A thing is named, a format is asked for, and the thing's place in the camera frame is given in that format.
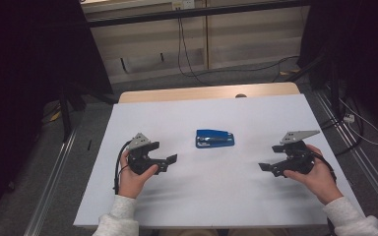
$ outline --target table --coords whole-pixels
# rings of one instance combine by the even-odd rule
[[[194,94],[188,91],[198,91],[202,99],[193,100]],[[240,93],[247,98],[223,98]],[[195,148],[196,129],[206,128],[232,132],[235,146]],[[294,84],[126,92],[112,111],[74,224],[96,227],[98,217],[109,212],[116,155],[138,132],[160,142],[160,148],[149,153],[151,158],[178,154],[177,162],[151,178],[138,198],[135,218],[143,227],[326,224],[322,205],[304,186],[275,178],[258,165],[285,159],[271,146],[295,130],[319,130],[319,125]],[[323,134],[306,143],[324,153],[336,171],[339,188],[359,208]]]

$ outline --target black cable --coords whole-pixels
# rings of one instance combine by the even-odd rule
[[[127,168],[127,167],[128,167],[128,165],[122,167],[122,168],[119,170],[119,172],[118,172],[118,176],[121,175],[122,171],[123,171],[125,168]]]
[[[338,120],[330,119],[329,121],[335,121],[335,122],[332,123],[332,124],[330,124],[330,125],[328,125],[328,126],[321,127],[321,130],[327,130],[328,128],[334,127],[335,125],[341,123],[343,121],[343,118],[342,119],[338,119]]]
[[[275,82],[275,80],[278,79],[279,75],[281,74],[281,62],[284,62],[284,61],[287,61],[288,59],[291,59],[291,58],[297,58],[299,56],[291,56],[291,57],[285,57],[285,58],[282,58],[281,60],[279,60],[278,62],[278,74],[275,76],[275,78],[272,80],[272,83]]]
[[[333,122],[333,121],[335,121],[335,119],[331,118],[331,119],[328,119],[328,120],[326,120],[326,121],[324,121],[322,123],[319,123],[318,125],[321,127],[321,126],[323,126],[323,125],[325,125],[325,124],[327,124],[329,122]]]
[[[197,77],[197,75],[193,72],[192,66],[191,66],[190,61],[189,61],[188,50],[186,48],[186,41],[185,41],[185,34],[184,34],[182,19],[179,18],[179,19],[177,19],[177,21],[179,23],[179,52],[178,52],[178,56],[177,56],[177,64],[179,66],[180,72],[182,73],[182,75],[187,76],[185,73],[183,73],[183,71],[182,71],[182,69],[180,67],[180,44],[181,44],[181,39],[183,39],[183,46],[185,47],[186,60],[187,60],[188,65],[189,65],[190,72],[193,75],[193,76],[190,76],[190,77],[195,77],[195,79],[199,83],[201,83],[201,84],[203,84],[205,86],[211,86],[211,84],[208,84],[208,83],[205,83],[205,82],[199,80],[199,78]]]
[[[281,60],[279,60],[277,63],[275,64],[272,64],[270,66],[267,66],[267,67],[262,67],[262,68],[257,68],[257,69],[226,69],[226,70],[218,70],[218,71],[207,71],[207,72],[202,72],[202,73],[199,73],[199,74],[195,74],[192,70],[192,66],[190,64],[190,61],[189,61],[189,56],[188,56],[188,53],[187,53],[187,47],[186,47],[186,41],[185,41],[185,35],[184,35],[184,29],[183,29],[183,24],[182,24],[182,20],[179,18],[178,20],[178,23],[179,23],[179,51],[178,51],[178,56],[177,56],[177,64],[178,64],[178,67],[179,67],[179,71],[180,73],[185,76],[185,77],[195,77],[195,79],[201,83],[201,84],[204,84],[206,86],[211,86],[211,84],[208,84],[208,83],[205,83],[205,82],[202,82],[198,77],[199,76],[203,76],[203,75],[207,75],[207,74],[210,74],[210,73],[219,73],[219,72],[255,72],[255,71],[261,71],[261,70],[266,70],[266,69],[269,69],[269,68],[272,68],[272,67],[275,67],[275,66],[279,66],[281,64],[281,62],[284,62],[288,59],[291,59],[291,58],[298,58],[299,56],[290,56],[290,57],[285,57],[285,58],[282,58]],[[188,65],[189,65],[189,69],[191,71],[190,74],[186,74],[182,71],[182,68],[181,68],[181,65],[180,65],[180,53],[181,53],[181,41],[183,40],[183,45],[184,45],[184,48],[185,48],[185,54],[186,54],[186,60],[188,62]]]
[[[121,171],[127,167],[128,165],[124,166],[121,168],[121,170],[118,172],[118,168],[119,168],[119,163],[120,163],[120,160],[121,160],[121,156],[122,156],[122,152],[124,151],[124,149],[131,143],[131,141],[128,141],[127,143],[125,143],[125,145],[121,148],[121,151],[119,151],[119,154],[118,154],[118,158],[116,159],[116,165],[115,165],[115,178],[114,178],[114,184],[113,184],[113,190],[115,191],[115,195],[118,194],[118,190],[119,190],[119,174],[121,173]]]
[[[320,159],[322,162],[324,162],[324,164],[328,167],[328,169],[330,170],[330,173],[331,173],[331,177],[333,177],[333,180],[334,182],[337,184],[337,176],[336,176],[336,173],[334,172],[334,169],[333,167],[331,166],[330,163],[328,163],[328,161],[324,158],[324,156],[322,154],[319,154],[317,152],[314,152],[314,151],[311,151],[311,155],[314,157],[314,158],[317,158],[317,159]],[[330,234],[328,235],[336,235],[336,233],[334,232],[334,224],[333,222],[330,220],[330,218],[327,217],[327,222],[328,222],[328,228],[330,229]]]
[[[355,113],[358,114],[358,116],[360,116],[360,110],[358,109],[358,106],[355,103],[354,98],[351,98],[351,101],[354,103],[354,106],[356,108]],[[357,137],[357,140],[350,147],[347,147],[346,149],[344,149],[344,150],[342,150],[338,153],[335,153],[334,154],[335,157],[339,157],[340,155],[345,154],[345,153],[351,151],[352,149],[356,148],[358,145],[360,145],[360,143],[362,141],[361,136],[363,136],[363,134],[364,134],[364,125],[363,125],[360,117],[358,117],[356,122],[357,122],[358,131],[359,131],[359,136]]]

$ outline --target gray metal bracket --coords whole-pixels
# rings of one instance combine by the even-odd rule
[[[135,148],[140,148],[149,145],[150,143],[151,141],[149,140],[149,138],[144,136],[142,133],[138,133],[136,137],[133,138],[127,149],[132,150]]]
[[[298,141],[304,140],[308,137],[314,136],[319,134],[320,131],[313,130],[313,131],[289,131],[281,140],[281,145],[292,144]]]

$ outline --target white cable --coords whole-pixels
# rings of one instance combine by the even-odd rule
[[[354,115],[358,116],[360,119],[362,119],[363,121],[365,121],[367,124],[369,124],[371,127],[373,127],[373,129],[375,129],[377,132],[378,132],[378,129],[376,127],[374,127],[374,125],[372,125],[370,122],[368,122],[366,119],[364,119],[363,117],[361,117],[360,115],[358,115],[357,113],[355,113],[351,108],[349,108],[345,102],[343,102],[341,99],[340,99],[340,102],[346,107],[348,108],[349,111],[351,111]],[[377,145],[378,146],[378,143],[374,143],[372,141],[369,141],[367,139],[365,139],[364,137],[360,136],[352,127],[351,127],[351,124],[350,122],[348,122],[348,127],[359,137],[361,137],[362,139],[366,140],[367,142],[373,144],[373,145]]]

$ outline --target hand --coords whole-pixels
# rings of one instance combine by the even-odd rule
[[[150,177],[152,177],[156,173],[156,171],[158,171],[158,165],[152,165],[149,169],[146,170],[146,172],[138,175],[134,173],[128,166],[126,158],[128,156],[128,152],[128,150],[125,150],[120,157],[121,168],[123,168],[124,166],[126,167],[122,169],[121,172],[118,195],[130,199],[136,199],[143,190],[146,181],[150,179]]]
[[[313,147],[312,145],[307,145],[307,147],[311,151],[322,155],[321,151],[316,147]],[[318,158],[314,158],[314,167],[306,175],[291,170],[285,170],[283,174],[287,178],[304,184],[324,205],[343,196],[331,176],[330,169]]]

